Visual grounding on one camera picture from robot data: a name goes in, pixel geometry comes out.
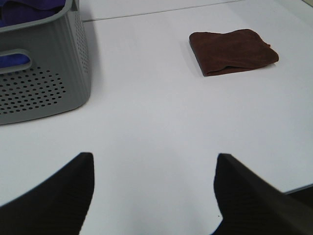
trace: basket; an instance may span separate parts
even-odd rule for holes
[[[79,1],[57,14],[0,28],[0,56],[29,63],[0,69],[0,124],[73,110],[90,96],[89,58]]]

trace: purple towel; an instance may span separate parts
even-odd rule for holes
[[[41,20],[58,13],[66,0],[0,0],[0,27]],[[25,55],[0,56],[0,68],[29,62]]]

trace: gray plastic basket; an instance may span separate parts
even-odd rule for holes
[[[43,20],[0,28],[0,56],[25,65],[0,69],[0,124],[75,109],[90,96],[89,58],[79,1]]]

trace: purple cloth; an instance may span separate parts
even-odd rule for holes
[[[66,0],[0,0],[0,27],[41,20],[58,13]],[[24,65],[22,54],[0,56],[0,68]]]

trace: brown towel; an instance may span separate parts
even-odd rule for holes
[[[278,61],[278,54],[250,29],[195,32],[190,45],[204,76],[254,70]]]

